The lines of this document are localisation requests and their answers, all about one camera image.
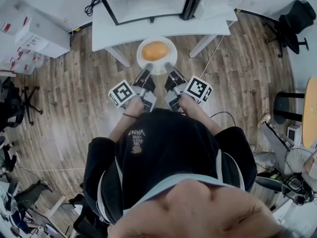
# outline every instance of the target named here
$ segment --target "person's hand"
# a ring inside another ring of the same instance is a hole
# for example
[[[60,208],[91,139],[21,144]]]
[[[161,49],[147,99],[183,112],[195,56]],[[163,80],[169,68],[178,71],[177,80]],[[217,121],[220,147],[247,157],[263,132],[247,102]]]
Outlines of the person's hand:
[[[180,96],[180,100],[179,100],[178,104],[183,110],[186,110],[188,107],[192,107],[193,105],[197,105],[197,102],[195,101],[195,99],[193,97],[184,93]]]
[[[142,114],[143,112],[144,112],[144,104],[142,102],[141,97],[134,96],[133,98],[130,99],[129,105],[124,113],[130,116],[139,117],[139,115]]]

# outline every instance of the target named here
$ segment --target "white plate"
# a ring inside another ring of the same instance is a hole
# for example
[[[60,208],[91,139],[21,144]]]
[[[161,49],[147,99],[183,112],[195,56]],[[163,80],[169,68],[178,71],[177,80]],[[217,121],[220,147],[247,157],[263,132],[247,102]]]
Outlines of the white plate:
[[[157,61],[148,61],[145,60],[142,56],[142,50],[143,47],[151,42],[164,42],[169,49],[169,52],[166,56],[163,58],[157,60]],[[137,51],[137,61],[139,66],[143,69],[148,63],[153,64],[153,70],[151,72],[152,75],[162,75],[166,73],[164,64],[166,62],[170,62],[173,66],[175,66],[176,61],[177,61],[177,49],[175,45],[168,39],[162,36],[156,36],[156,37],[149,37],[145,39],[138,47]]]

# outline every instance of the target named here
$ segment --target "white box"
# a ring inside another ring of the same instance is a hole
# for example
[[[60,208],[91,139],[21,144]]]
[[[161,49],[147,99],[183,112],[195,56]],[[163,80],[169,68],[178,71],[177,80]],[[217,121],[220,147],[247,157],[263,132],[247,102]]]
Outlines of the white box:
[[[302,127],[296,124],[287,127],[287,137],[294,141],[295,146],[302,143]]]
[[[30,12],[26,25],[16,35],[15,44],[40,53],[50,45],[45,55],[56,58],[70,51],[70,35],[41,15]]]

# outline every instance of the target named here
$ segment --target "white table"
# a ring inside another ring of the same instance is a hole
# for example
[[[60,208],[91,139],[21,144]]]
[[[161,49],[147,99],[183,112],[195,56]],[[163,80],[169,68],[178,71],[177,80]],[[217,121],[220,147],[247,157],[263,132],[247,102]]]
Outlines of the white table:
[[[117,45],[152,36],[205,35],[190,52],[193,58],[217,35],[230,35],[229,27],[237,20],[235,12],[231,11],[206,20],[193,18],[184,21],[178,16],[166,16],[155,18],[153,24],[144,19],[116,26],[101,3],[94,7],[92,50],[105,49],[125,67],[130,67],[130,61]]]

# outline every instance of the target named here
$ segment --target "power cord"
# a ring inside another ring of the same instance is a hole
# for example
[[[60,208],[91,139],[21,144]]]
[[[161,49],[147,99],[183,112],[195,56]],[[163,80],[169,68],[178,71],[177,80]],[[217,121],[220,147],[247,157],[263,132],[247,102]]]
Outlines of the power cord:
[[[209,61],[208,61],[208,62],[207,62],[207,64],[206,64],[206,67],[205,67],[205,69],[204,69],[203,73],[200,75],[200,77],[199,77],[199,78],[201,78],[201,77],[203,76],[203,74],[205,73],[205,71],[206,71],[206,69],[207,69],[208,64],[209,64],[209,63],[210,63],[210,61],[212,60],[212,58],[213,58],[214,54],[216,53],[216,51],[217,51],[218,47],[220,46],[221,42],[223,41],[223,38],[224,38],[224,35],[222,36],[221,41],[220,41],[220,42],[219,42],[219,44],[217,45],[217,47],[216,47],[216,49],[214,50],[213,54],[211,55],[211,57],[210,57]]]
[[[260,166],[261,168],[263,168],[263,169],[266,169],[266,170],[269,170],[271,173],[273,173],[273,170],[271,170],[271,169],[268,169],[268,168],[265,168],[265,167],[263,167],[262,165],[260,165],[259,163],[256,163],[258,166]]]
[[[94,6],[97,4],[101,3],[101,0],[92,0],[91,4],[85,7],[85,13],[87,14],[88,17],[93,15],[94,13]]]
[[[230,113],[229,113],[229,112],[227,112],[227,111],[221,111],[221,112],[218,112],[218,113],[216,113],[216,114],[212,115],[210,118],[213,118],[214,116],[216,116],[216,115],[218,115],[218,114],[221,114],[221,113],[227,113],[228,115],[230,115],[230,116],[231,116],[231,118],[232,118],[232,120],[233,120],[234,126],[235,126],[235,127],[237,126],[237,125],[236,125],[236,122],[235,122],[235,120],[234,120],[234,118],[233,118],[233,116],[232,116],[232,114],[230,114]]]
[[[18,167],[16,169],[24,169],[24,170],[30,170],[30,171],[68,171],[68,170],[77,170],[77,169],[84,169],[85,167],[81,168],[70,168],[70,169],[27,169],[23,167]]]

